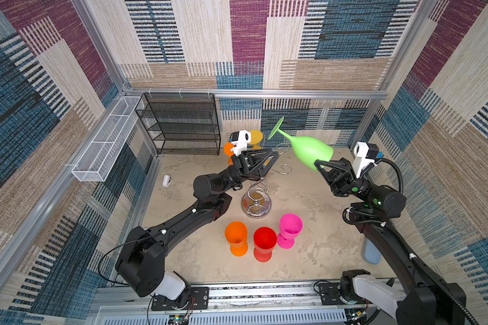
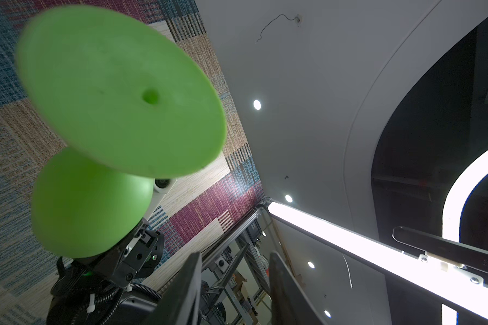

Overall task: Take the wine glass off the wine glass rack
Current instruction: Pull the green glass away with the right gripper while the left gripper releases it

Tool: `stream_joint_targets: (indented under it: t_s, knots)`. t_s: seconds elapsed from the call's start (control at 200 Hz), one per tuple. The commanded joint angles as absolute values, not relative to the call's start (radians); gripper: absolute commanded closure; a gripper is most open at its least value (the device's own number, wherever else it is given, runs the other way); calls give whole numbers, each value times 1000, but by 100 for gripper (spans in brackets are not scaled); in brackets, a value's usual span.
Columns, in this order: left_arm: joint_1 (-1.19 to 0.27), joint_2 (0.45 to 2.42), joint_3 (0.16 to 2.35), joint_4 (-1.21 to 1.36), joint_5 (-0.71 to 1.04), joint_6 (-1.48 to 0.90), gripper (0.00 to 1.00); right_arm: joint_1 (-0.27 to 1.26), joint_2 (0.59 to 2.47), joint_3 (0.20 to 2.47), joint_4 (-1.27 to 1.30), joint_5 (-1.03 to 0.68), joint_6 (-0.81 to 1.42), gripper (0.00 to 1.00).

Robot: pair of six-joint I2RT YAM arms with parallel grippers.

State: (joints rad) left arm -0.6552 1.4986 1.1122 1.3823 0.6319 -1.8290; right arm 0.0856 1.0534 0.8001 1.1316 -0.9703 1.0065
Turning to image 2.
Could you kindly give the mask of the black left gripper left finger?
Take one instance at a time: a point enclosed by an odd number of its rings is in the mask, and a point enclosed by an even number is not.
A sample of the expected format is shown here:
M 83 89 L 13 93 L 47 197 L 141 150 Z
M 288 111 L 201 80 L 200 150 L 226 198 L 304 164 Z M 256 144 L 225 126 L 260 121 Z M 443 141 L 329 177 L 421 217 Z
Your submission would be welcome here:
M 191 254 L 155 310 L 142 324 L 197 324 L 201 298 L 202 258 Z

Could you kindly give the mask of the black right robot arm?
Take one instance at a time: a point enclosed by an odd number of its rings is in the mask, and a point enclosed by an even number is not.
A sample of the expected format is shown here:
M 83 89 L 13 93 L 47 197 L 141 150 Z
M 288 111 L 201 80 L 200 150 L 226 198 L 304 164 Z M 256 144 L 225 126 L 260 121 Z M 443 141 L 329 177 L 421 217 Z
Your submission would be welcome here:
M 143 284 L 160 264 L 165 237 L 142 219 L 104 253 L 56 262 L 47 324 L 140 324 L 162 296 Z

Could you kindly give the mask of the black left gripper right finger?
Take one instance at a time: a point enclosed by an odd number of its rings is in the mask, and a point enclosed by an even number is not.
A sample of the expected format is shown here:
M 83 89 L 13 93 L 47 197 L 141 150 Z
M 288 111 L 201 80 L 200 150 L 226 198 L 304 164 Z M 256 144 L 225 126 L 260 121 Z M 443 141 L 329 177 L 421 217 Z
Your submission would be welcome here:
M 325 324 L 279 253 L 269 257 L 271 324 Z

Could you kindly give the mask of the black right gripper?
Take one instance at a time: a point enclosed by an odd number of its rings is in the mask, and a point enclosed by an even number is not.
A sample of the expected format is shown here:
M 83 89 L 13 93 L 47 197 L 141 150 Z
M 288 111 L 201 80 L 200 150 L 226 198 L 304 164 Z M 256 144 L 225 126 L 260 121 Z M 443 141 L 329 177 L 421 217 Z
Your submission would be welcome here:
M 149 277 L 163 256 L 165 237 L 142 219 L 123 239 L 102 254 L 81 259 L 93 274 L 120 288 Z

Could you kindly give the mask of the green wine glass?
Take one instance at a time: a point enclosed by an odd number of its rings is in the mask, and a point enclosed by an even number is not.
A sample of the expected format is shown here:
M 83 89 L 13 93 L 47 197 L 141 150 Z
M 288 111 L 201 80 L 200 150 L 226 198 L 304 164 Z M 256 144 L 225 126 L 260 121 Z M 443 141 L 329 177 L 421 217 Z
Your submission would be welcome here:
M 224 147 L 224 109 L 204 72 L 119 12 L 46 10 L 24 28 L 16 68 L 66 143 L 39 174 L 31 204 L 33 233 L 55 255 L 106 252 L 142 220 L 155 180 L 196 173 Z

